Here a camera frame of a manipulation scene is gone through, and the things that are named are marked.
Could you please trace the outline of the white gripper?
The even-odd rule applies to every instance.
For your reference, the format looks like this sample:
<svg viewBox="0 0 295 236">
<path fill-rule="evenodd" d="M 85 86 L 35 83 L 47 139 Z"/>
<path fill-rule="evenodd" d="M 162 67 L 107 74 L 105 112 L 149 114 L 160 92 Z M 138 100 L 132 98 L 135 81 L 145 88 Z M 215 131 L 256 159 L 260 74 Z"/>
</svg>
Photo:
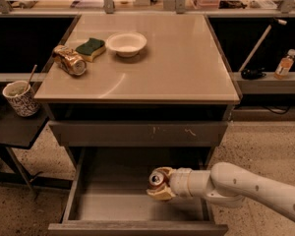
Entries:
<svg viewBox="0 0 295 236">
<path fill-rule="evenodd" d="M 189 176 L 192 172 L 191 168 L 173 169 L 171 167 L 155 168 L 151 175 L 162 174 L 169 178 L 169 187 L 162 185 L 156 189 L 147 189 L 147 194 L 157 201 L 169 201 L 175 196 L 190 197 L 190 190 L 188 186 Z"/>
</svg>

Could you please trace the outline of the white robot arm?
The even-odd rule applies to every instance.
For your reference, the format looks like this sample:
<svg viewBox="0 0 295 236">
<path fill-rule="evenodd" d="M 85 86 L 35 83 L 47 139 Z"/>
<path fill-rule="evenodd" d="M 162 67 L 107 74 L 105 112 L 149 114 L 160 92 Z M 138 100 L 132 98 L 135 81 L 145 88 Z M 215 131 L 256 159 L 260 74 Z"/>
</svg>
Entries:
<svg viewBox="0 0 295 236">
<path fill-rule="evenodd" d="M 222 207 L 239 207 L 249 198 L 295 222 L 295 186 L 228 162 L 216 163 L 211 170 L 155 168 L 148 178 L 147 194 L 158 201 L 202 198 Z"/>
</svg>

